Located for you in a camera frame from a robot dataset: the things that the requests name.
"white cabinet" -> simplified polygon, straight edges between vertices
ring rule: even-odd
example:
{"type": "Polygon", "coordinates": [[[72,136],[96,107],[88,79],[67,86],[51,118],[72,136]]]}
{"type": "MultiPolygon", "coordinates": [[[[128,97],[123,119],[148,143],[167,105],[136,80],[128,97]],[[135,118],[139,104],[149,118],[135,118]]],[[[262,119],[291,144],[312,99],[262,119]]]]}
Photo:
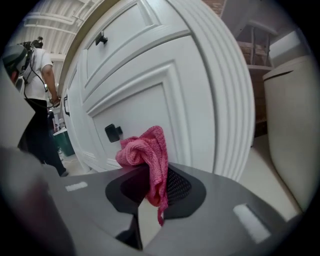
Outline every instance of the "white cabinet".
{"type": "Polygon", "coordinates": [[[83,109],[103,147],[106,169],[118,167],[120,141],[111,143],[105,132],[114,124],[121,127],[123,138],[161,126],[170,162],[213,171],[213,101],[191,36],[161,44],[128,62],[90,95],[83,109]]]}
{"type": "Polygon", "coordinates": [[[161,126],[169,161],[240,178],[254,128],[251,79],[232,34],[200,0],[120,0],[66,68],[74,137],[93,169],[120,167],[109,125],[121,139],[161,126]]]}

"pink towel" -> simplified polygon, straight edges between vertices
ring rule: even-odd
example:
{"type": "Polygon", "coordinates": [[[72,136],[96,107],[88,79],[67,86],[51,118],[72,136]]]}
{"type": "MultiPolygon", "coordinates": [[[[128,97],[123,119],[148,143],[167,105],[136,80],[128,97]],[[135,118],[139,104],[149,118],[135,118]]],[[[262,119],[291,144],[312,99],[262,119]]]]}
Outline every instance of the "pink towel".
{"type": "Polygon", "coordinates": [[[158,208],[158,221],[162,226],[161,214],[168,208],[167,176],[168,153],[164,131],[160,126],[153,126],[140,137],[122,140],[121,150],[116,154],[116,161],[123,166],[136,166],[147,163],[150,167],[150,191],[146,198],[158,208]]]}

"drawer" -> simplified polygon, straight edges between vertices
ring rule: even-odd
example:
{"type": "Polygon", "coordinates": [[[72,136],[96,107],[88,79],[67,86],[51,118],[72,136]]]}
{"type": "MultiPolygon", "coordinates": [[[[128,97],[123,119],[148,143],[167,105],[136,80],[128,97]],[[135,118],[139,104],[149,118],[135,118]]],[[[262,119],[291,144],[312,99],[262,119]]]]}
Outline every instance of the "drawer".
{"type": "Polygon", "coordinates": [[[190,31],[178,13],[165,0],[122,0],[95,25],[90,44],[81,54],[82,101],[136,56],[190,31]],[[107,42],[96,45],[103,31],[107,42]]]}
{"type": "Polygon", "coordinates": [[[87,75],[90,77],[97,67],[123,47],[128,41],[136,37],[146,28],[146,23],[136,1],[131,2],[122,13],[103,30],[107,43],[94,41],[87,52],[87,75]]]}

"tile floor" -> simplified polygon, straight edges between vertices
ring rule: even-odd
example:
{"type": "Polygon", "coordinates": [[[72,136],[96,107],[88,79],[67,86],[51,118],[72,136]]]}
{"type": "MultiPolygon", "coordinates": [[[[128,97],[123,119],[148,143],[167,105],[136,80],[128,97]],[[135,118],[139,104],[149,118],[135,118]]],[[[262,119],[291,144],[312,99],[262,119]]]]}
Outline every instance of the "tile floor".
{"type": "Polygon", "coordinates": [[[254,139],[239,183],[271,205],[286,221],[301,213],[272,163],[267,135],[254,139]]]}
{"type": "Polygon", "coordinates": [[[95,170],[90,170],[89,172],[85,171],[81,164],[78,161],[77,156],[71,155],[71,156],[64,156],[63,154],[60,154],[60,158],[62,159],[62,164],[66,168],[66,170],[69,172],[70,176],[78,176],[78,175],[86,175],[86,174],[94,174],[97,173],[95,170]]]}
{"type": "Polygon", "coordinates": [[[142,246],[145,248],[161,229],[158,222],[158,208],[151,205],[146,198],[138,208],[138,222],[142,246]]]}

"black mesh vent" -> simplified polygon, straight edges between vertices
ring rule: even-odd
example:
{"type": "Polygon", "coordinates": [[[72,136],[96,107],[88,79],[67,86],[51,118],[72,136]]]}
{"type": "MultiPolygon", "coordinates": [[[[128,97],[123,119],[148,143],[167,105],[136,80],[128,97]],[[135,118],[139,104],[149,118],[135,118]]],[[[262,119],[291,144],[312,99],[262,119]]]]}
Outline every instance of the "black mesh vent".
{"type": "Polygon", "coordinates": [[[166,193],[169,206],[172,206],[181,199],[186,198],[191,192],[191,188],[192,186],[188,180],[170,168],[168,169],[166,193]]]}
{"type": "Polygon", "coordinates": [[[138,205],[141,204],[149,189],[149,169],[128,178],[120,185],[122,194],[138,205]]]}

